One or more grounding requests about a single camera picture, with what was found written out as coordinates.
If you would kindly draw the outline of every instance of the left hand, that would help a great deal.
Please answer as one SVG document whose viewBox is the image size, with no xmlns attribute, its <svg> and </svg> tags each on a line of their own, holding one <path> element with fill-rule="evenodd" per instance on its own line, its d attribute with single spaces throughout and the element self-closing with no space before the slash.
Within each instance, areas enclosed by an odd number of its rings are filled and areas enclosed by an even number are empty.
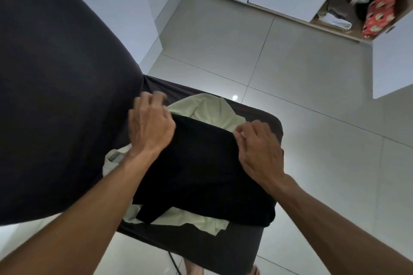
<svg viewBox="0 0 413 275">
<path fill-rule="evenodd" d="M 132 143 L 130 154 L 148 152 L 157 158 L 169 145 L 175 132 L 175 122 L 163 105 L 166 95 L 159 91 L 153 95 L 142 92 L 135 98 L 128 113 L 128 132 Z"/>
</svg>

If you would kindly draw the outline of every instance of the foot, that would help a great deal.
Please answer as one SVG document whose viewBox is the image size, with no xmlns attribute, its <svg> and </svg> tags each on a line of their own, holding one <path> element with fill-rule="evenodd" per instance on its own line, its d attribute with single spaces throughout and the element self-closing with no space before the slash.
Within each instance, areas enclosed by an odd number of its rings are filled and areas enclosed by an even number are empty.
<svg viewBox="0 0 413 275">
<path fill-rule="evenodd" d="M 260 275 L 259 269 L 256 265 L 252 267 L 251 272 L 248 275 Z"/>
<path fill-rule="evenodd" d="M 187 259 L 183 259 L 183 262 L 185 262 L 187 275 L 204 275 L 204 269 L 199 265 L 196 265 Z"/>
</svg>

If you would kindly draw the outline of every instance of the forearm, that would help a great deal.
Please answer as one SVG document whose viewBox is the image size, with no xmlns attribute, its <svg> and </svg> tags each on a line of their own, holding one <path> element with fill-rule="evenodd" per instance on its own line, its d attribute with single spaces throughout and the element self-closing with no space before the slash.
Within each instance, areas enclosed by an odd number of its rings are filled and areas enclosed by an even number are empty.
<svg viewBox="0 0 413 275">
<path fill-rule="evenodd" d="M 126 158 L 67 211 L 0 262 L 1 274 L 93 274 L 152 153 Z"/>
<path fill-rule="evenodd" d="M 271 192 L 332 275 L 413 274 L 413 262 L 302 190 L 293 179 Z"/>
</svg>

